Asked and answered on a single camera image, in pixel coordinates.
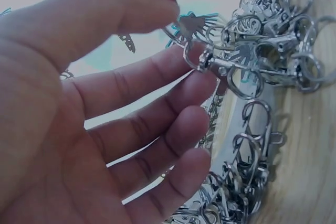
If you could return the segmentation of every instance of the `keychain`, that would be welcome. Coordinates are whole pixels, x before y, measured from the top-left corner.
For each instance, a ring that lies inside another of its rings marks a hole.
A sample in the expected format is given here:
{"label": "keychain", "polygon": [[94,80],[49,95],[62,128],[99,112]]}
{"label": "keychain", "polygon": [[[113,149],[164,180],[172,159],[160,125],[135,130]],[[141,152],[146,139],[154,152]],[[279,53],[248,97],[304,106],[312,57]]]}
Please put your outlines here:
{"label": "keychain", "polygon": [[[183,48],[191,68],[211,71],[219,82],[205,105],[209,130],[197,146],[212,154],[210,172],[199,191],[164,223],[248,224],[262,207],[267,185],[276,178],[274,158],[286,143],[286,136],[273,129],[274,89],[293,87],[311,93],[336,81],[336,70],[324,73],[323,62],[313,53],[322,29],[319,24],[335,23],[336,18],[310,17],[312,3],[307,0],[299,8],[290,0],[241,0],[229,22],[213,22],[201,32],[203,36],[181,18],[174,24],[181,28],[178,33],[163,29],[171,44]],[[204,47],[198,62],[190,59],[196,43]],[[225,89],[219,92],[221,85],[233,95],[228,97]],[[233,98],[232,123],[226,126],[225,144],[219,144],[215,154],[215,129],[218,121],[228,119],[219,118],[219,108]],[[256,109],[266,113],[260,131],[251,124]]]}

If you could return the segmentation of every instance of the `wood grain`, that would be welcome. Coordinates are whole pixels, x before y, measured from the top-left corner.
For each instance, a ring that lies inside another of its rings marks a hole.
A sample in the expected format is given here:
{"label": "wood grain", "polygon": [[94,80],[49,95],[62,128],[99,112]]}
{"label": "wood grain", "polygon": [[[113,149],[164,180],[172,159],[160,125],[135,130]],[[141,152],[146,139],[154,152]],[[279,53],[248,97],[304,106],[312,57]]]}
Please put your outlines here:
{"label": "wood grain", "polygon": [[[305,0],[292,0],[302,5]],[[336,0],[314,0],[313,17],[336,16]],[[314,54],[326,72],[336,68],[336,24],[319,34]],[[336,84],[313,94],[277,90],[278,112],[289,116],[276,180],[253,224],[336,223]],[[225,135],[225,127],[217,138]]]}

